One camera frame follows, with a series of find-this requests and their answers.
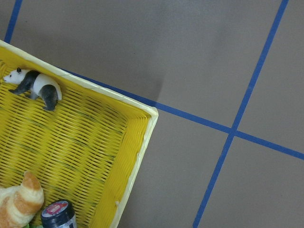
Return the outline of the yellow woven basket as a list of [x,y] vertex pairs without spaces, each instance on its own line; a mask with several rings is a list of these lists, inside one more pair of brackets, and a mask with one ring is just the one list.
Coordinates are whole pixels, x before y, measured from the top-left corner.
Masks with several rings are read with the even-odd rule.
[[80,228],[115,228],[128,201],[158,119],[156,108],[74,76],[6,42],[0,75],[18,67],[57,81],[62,99],[52,112],[40,98],[14,95],[0,83],[0,184],[32,171],[45,204],[68,199]]

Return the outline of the panda figurine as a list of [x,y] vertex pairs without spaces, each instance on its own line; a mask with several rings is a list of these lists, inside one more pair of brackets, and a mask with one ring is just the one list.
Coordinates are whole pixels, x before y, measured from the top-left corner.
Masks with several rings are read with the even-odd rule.
[[41,97],[45,103],[43,109],[46,111],[54,111],[57,102],[62,99],[60,85],[53,78],[36,70],[18,67],[4,76],[3,80],[6,83],[17,85],[15,89],[9,90],[15,95],[29,91],[28,98],[35,100]]

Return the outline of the small can with label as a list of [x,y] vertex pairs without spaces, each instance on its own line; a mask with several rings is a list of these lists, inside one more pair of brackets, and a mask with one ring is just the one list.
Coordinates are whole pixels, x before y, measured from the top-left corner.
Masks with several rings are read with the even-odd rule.
[[48,205],[40,215],[44,228],[77,228],[72,202],[61,199]]

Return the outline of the toy croissant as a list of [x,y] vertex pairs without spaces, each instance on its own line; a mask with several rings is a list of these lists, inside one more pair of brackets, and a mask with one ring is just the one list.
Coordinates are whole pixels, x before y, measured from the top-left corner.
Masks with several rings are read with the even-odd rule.
[[44,190],[38,178],[24,172],[22,183],[0,189],[0,226],[23,228],[30,223],[44,203]]

